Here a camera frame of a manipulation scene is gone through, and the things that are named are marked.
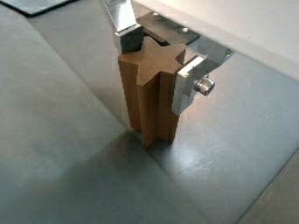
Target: gray table surface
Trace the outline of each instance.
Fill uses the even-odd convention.
[[[124,223],[115,220],[112,211],[115,215],[120,215],[135,223],[175,223],[174,221],[202,223],[199,220],[203,216],[210,223],[234,223],[247,211],[299,146],[299,84],[244,56],[235,54],[224,66],[211,74],[216,81],[215,91],[210,97],[198,95],[195,103],[182,114],[174,143],[158,141],[150,149],[144,149],[137,140],[137,133],[125,131],[127,107],[117,73],[117,50],[113,48],[111,29],[99,2],[85,0],[76,2],[72,6],[76,7],[63,7],[29,20],[52,47],[51,49],[47,45],[40,54],[31,51],[36,51],[33,46],[43,40],[40,38],[39,41],[35,38],[25,40],[24,37],[20,38],[20,35],[16,35],[20,32],[37,35],[36,31],[28,28],[29,25],[24,26],[24,20],[17,22],[17,15],[1,8],[1,11],[11,15],[5,20],[11,23],[7,26],[8,30],[13,29],[11,35],[8,35],[9,32],[1,33],[3,39],[7,39],[4,45],[7,50],[1,52],[1,58],[5,59],[7,52],[11,53],[11,58],[5,59],[4,63],[4,65],[8,63],[5,70],[16,69],[20,61],[31,61],[31,57],[32,64],[29,65],[33,65],[32,69],[35,69],[35,61],[43,61],[43,57],[47,55],[51,57],[53,54],[57,61],[43,62],[52,69],[52,75],[60,74],[72,79],[77,77],[76,85],[85,89],[85,94],[76,94],[76,100],[71,97],[72,93],[68,96],[71,99],[67,96],[59,97],[59,94],[53,97],[55,103],[64,101],[60,103],[63,108],[56,114],[47,112],[48,122],[44,123],[41,119],[44,126],[35,129],[35,133],[48,131],[52,134],[51,140],[45,137],[40,142],[40,148],[59,143],[56,139],[63,142],[57,148],[53,147],[55,151],[45,147],[47,150],[40,155],[40,148],[36,146],[36,150],[32,150],[29,147],[29,152],[27,153],[23,149],[23,155],[15,159],[13,151],[19,155],[19,150],[11,150],[15,147],[8,145],[8,143],[19,143],[19,140],[15,140],[19,138],[7,138],[12,133],[24,135],[21,139],[29,145],[35,142],[35,135],[28,136],[29,134],[24,133],[28,127],[32,127],[28,125],[40,121],[37,112],[27,113],[29,117],[24,120],[28,125],[21,123],[16,126],[15,124],[13,129],[7,128],[1,132],[1,138],[8,141],[5,145],[11,148],[5,147],[7,150],[1,150],[4,156],[0,158],[9,155],[12,158],[11,160],[1,159],[1,163],[11,161],[7,171],[1,174],[5,177],[5,191],[8,193],[11,191],[11,197],[1,200],[4,211],[13,211],[13,208],[17,208],[15,211],[20,210],[17,203],[24,205],[29,201],[32,208],[23,206],[23,212],[17,216],[28,223],[49,223],[51,221],[68,223],[65,217],[71,214],[75,215],[73,219],[77,218],[81,221],[85,212],[80,214],[79,210],[83,207],[87,207],[87,210],[95,207],[95,210],[101,211],[103,219],[111,221],[109,223]],[[20,42],[24,40],[32,43],[31,51],[28,51],[28,44]],[[13,65],[17,66],[8,66],[9,61],[13,61],[12,58],[16,61]],[[68,69],[63,68],[65,67],[63,61],[69,65]],[[68,72],[60,73],[61,69],[67,69]],[[12,80],[12,83],[7,82],[11,83],[9,85],[3,84],[1,91],[4,89],[11,91],[11,87],[15,87],[13,91],[23,97],[20,99],[29,103],[32,96],[28,96],[27,91],[17,92],[23,88],[16,87],[15,84],[19,76],[23,75],[21,70],[23,68],[13,70],[17,78]],[[35,83],[32,90],[37,91],[40,79],[35,79],[31,73],[28,75]],[[39,102],[36,105],[41,105],[35,106],[37,109],[44,108],[44,97],[49,97],[51,93],[59,91],[57,89],[72,89],[65,85],[69,84],[63,83],[60,87],[51,85],[48,94],[43,94],[41,98],[33,95],[40,99],[36,100]],[[84,97],[93,99],[92,103],[88,103]],[[4,97],[1,103],[3,105],[8,103]],[[31,108],[25,106],[25,103],[21,105],[19,106],[21,111]],[[16,112],[12,111],[15,108],[7,114],[13,115]],[[64,120],[69,121],[69,126],[64,125]],[[68,138],[56,134],[56,130],[64,129]],[[101,133],[105,133],[108,137],[96,138],[96,140],[91,137],[101,136]],[[49,159],[59,160],[60,167],[64,167],[63,171],[57,168],[57,176],[52,174],[52,169],[56,168],[43,168],[43,165],[47,165],[44,161]],[[31,165],[32,161],[35,161],[32,166],[35,169],[21,165]],[[31,173],[37,171],[44,178],[39,177],[41,181],[31,181]],[[23,185],[19,184],[20,187],[16,190],[12,188],[17,186],[15,183],[23,183]],[[135,193],[133,198],[127,196],[128,192]],[[60,207],[60,209],[52,211],[49,207]],[[87,223],[100,219],[92,209],[91,220]],[[45,220],[41,222],[40,214],[47,214],[48,222]],[[3,213],[1,217],[8,219],[9,213]]]

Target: brown wooden prism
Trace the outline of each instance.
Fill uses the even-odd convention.
[[[174,73],[183,65],[186,45],[159,46],[144,37],[140,52],[117,57],[125,105],[133,129],[148,147],[158,137],[172,141],[179,116],[172,112]]]

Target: silver screw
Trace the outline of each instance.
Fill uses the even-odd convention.
[[[206,96],[211,93],[211,90],[215,88],[215,82],[210,80],[207,77],[203,77],[202,79],[196,80],[194,84],[195,84],[194,90],[200,92]]]

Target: wooden object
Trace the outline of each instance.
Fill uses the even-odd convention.
[[[186,45],[160,47],[144,37],[140,52],[117,57],[125,105],[133,129],[148,147],[160,137],[172,141],[179,116],[172,112],[174,73],[183,64]]]

